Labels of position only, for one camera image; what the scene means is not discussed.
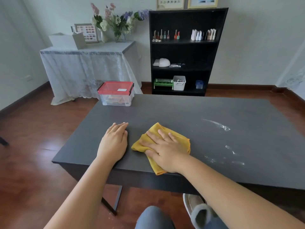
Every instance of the table top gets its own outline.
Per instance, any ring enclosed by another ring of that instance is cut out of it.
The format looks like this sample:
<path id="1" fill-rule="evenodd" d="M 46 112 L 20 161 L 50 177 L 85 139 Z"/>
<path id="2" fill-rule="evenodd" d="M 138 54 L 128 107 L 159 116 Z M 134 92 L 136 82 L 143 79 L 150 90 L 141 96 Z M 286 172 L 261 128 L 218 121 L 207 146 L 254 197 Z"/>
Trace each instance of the table top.
<path id="1" fill-rule="evenodd" d="M 131 145 L 159 122 L 190 139 L 192 156 L 236 182 L 305 190 L 304 137 L 260 99 L 136 94 L 130 107 L 99 101 L 53 162 L 90 165 L 105 131 L 123 121 L 128 147 L 114 170 L 153 172 Z"/>
<path id="2" fill-rule="evenodd" d="M 61 50 L 54 47 L 48 47 L 46 49 L 40 50 L 41 54 L 97 54 L 97 55 L 109 55 L 114 53 L 125 53 L 135 41 L 129 42 L 107 42 L 107 43 L 87 43 L 87 48 L 80 50 Z"/>

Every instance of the hand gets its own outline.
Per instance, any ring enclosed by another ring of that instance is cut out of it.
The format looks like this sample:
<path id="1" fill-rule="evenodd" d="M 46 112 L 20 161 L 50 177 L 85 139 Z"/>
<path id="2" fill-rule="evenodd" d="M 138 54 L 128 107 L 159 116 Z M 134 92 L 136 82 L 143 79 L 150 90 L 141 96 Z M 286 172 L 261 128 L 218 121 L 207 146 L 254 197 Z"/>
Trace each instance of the hand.
<path id="1" fill-rule="evenodd" d="M 146 133 L 155 144 L 143 140 L 140 140 L 140 144 L 155 151 L 146 150 L 145 154 L 151 157 L 162 169 L 170 173 L 179 173 L 183 160 L 189 156 L 187 149 L 179 144 L 171 133 L 166 134 L 159 129 L 158 133 L 162 139 L 149 131 Z"/>
<path id="2" fill-rule="evenodd" d="M 103 159 L 114 165 L 123 157 L 127 147 L 127 126 L 128 123 L 125 122 L 110 126 L 99 144 L 96 159 Z"/>

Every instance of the cleaning rag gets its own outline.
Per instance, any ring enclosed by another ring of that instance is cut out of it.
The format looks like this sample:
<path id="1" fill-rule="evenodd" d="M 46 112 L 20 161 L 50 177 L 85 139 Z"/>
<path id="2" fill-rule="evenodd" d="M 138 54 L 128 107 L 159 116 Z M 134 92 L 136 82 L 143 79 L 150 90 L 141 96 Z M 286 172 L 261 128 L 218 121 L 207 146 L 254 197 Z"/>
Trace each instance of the cleaning rag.
<path id="1" fill-rule="evenodd" d="M 170 130 L 169 128 L 163 127 L 162 125 L 160 125 L 159 123 L 154 124 L 149 131 L 153 134 L 155 134 L 156 136 L 158 136 L 159 138 L 162 138 L 161 135 L 158 133 L 158 130 L 161 129 L 163 130 L 166 134 L 168 134 L 169 132 L 177 139 L 177 141 L 184 146 L 187 149 L 188 154 L 190 154 L 191 152 L 191 143 L 190 140 L 188 138 L 186 138 L 185 136 Z M 146 142 L 150 142 L 150 143 L 155 143 L 146 133 L 142 134 L 142 136 L 140 137 L 139 140 L 143 140 Z M 139 152 L 145 152 L 146 150 L 151 148 L 142 146 L 139 142 L 139 140 L 137 140 L 133 145 L 132 145 L 132 150 L 136 150 Z M 149 160 L 149 163 L 152 167 L 152 169 L 154 170 L 156 175 L 161 175 L 163 173 L 166 173 L 165 170 L 163 170 L 160 166 L 157 165 L 157 163 L 150 157 L 147 157 Z"/>

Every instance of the black bookshelf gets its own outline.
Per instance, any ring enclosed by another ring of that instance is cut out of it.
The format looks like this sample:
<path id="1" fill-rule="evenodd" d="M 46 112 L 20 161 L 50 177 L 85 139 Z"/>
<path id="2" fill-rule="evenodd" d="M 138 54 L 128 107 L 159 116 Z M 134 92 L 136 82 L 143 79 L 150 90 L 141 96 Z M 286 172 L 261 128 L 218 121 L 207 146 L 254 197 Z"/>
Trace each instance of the black bookshelf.
<path id="1" fill-rule="evenodd" d="M 210 79 L 218 45 L 223 31 L 228 8 L 196 10 L 150 11 L 150 57 L 152 93 L 160 95 L 204 96 Z M 154 30 L 170 31 L 170 39 L 152 42 Z M 192 30 L 216 29 L 215 40 L 192 41 Z M 174 40 L 175 30 L 180 31 L 180 39 Z M 153 66 L 155 59 L 166 58 L 171 63 L 184 63 L 179 67 Z M 184 75 L 184 91 L 174 91 L 171 87 L 153 88 L 156 78 L 172 79 L 174 75 Z M 196 80 L 202 80 L 203 89 L 196 89 Z"/>

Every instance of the red container lid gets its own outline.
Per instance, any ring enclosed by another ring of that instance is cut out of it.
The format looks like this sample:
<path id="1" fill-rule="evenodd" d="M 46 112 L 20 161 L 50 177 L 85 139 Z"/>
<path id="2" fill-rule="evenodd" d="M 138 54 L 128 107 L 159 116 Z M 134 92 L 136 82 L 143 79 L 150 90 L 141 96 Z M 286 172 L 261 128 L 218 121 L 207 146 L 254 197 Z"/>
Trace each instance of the red container lid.
<path id="1" fill-rule="evenodd" d="M 97 90 L 100 95 L 124 95 L 129 96 L 134 87 L 133 82 L 121 82 L 121 81 L 106 81 Z"/>

